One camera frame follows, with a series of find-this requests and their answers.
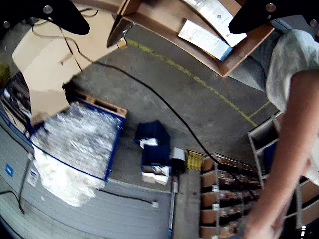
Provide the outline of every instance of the blue plastic bin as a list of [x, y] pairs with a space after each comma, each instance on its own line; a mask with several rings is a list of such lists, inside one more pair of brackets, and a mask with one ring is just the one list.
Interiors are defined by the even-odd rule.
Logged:
[[149, 123], [139, 123], [135, 133], [134, 142], [140, 145], [141, 139], [156, 138], [159, 145], [169, 145], [169, 134], [159, 120]]

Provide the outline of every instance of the white paper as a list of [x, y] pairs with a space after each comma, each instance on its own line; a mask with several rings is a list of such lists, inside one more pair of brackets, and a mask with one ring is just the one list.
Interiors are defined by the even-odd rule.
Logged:
[[232, 14], [218, 0], [183, 0], [198, 11], [226, 40], [230, 47], [234, 47], [244, 38], [246, 33], [232, 34], [229, 23], [234, 18]]
[[30, 169], [28, 173], [27, 182], [31, 184], [33, 187], [35, 187], [38, 181], [38, 178], [39, 178], [39, 174], [35, 170]]
[[144, 149], [144, 145], [150, 145], [150, 146], [158, 146], [158, 141], [156, 138], [149, 138], [149, 139], [141, 139], [140, 140], [140, 147]]
[[222, 41], [218, 36], [207, 31], [194, 22], [187, 20], [178, 36], [198, 46], [210, 55], [223, 61], [230, 53], [231, 47]]

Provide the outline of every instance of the wooden pallet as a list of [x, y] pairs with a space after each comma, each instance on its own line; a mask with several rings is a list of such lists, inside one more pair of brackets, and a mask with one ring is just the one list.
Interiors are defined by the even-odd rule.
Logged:
[[72, 96], [72, 97], [81, 99], [82, 101], [85, 101], [86, 103], [94, 105], [95, 107], [103, 109], [104, 111], [107, 111], [107, 112], [111, 112], [123, 118], [126, 118], [126, 114], [128, 113], [127, 109], [113, 105], [107, 101], [103, 101], [98, 98], [92, 97], [89, 94], [86, 94], [83, 92], [79, 92], [79, 91], [67, 92], [67, 96]]

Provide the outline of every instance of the storage rack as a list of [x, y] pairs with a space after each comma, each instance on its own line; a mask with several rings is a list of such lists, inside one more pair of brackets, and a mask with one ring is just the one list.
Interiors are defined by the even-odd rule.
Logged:
[[[264, 186], [264, 181], [268, 177], [267, 172], [263, 169], [264, 149], [278, 141], [280, 134], [279, 121], [282, 117], [282, 113], [278, 112], [255, 129], [248, 132], [262, 187]], [[296, 230], [299, 230], [302, 226], [307, 226], [318, 218], [319, 187], [309, 179], [301, 178], [286, 215], [285, 227], [290, 228], [290, 231], [293, 231], [291, 230], [293, 227], [295, 227]], [[288, 230], [283, 233], [286, 233], [286, 236], [290, 236]]]
[[[260, 181], [257, 168], [215, 153], [206, 157], [201, 175], [200, 237], [207, 239], [228, 238], [240, 226], [241, 218], [253, 207], [251, 189], [258, 198]], [[233, 172], [243, 182], [240, 186], [226, 171]]]

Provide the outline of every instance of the wooden shelf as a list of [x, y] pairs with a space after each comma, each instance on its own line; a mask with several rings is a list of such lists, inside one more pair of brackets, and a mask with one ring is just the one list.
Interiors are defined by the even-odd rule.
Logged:
[[[232, 15], [235, 15], [241, 8], [235, 0], [220, 0], [220, 2]], [[134, 21], [172, 42], [221, 76], [227, 76], [273, 31], [271, 25], [264, 24], [248, 32], [247, 38], [235, 46], [230, 55], [221, 62], [177, 36], [186, 19], [195, 22], [212, 34], [218, 35], [198, 13], [180, 0], [144, 1], [136, 13], [124, 15], [124, 19]]]

